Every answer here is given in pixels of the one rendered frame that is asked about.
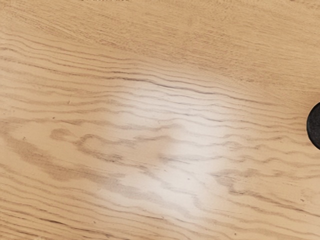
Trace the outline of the black round object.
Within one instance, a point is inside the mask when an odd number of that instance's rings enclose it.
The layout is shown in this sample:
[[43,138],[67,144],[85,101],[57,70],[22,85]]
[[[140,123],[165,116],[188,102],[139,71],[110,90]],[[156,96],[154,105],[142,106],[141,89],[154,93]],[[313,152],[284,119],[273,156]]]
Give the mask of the black round object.
[[320,102],[308,114],[306,131],[311,143],[320,150]]

